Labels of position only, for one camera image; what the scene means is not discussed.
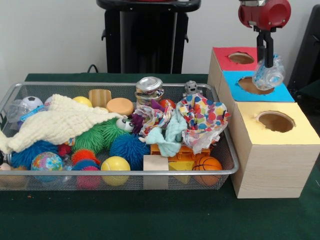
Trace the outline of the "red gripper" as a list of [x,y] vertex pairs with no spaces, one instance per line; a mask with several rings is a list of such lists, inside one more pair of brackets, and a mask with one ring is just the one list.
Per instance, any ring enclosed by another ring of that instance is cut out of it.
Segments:
[[273,67],[274,40],[271,32],[288,23],[291,17],[290,3],[287,0],[241,0],[238,17],[244,26],[264,31],[259,31],[256,38],[257,62],[264,59],[266,68]]

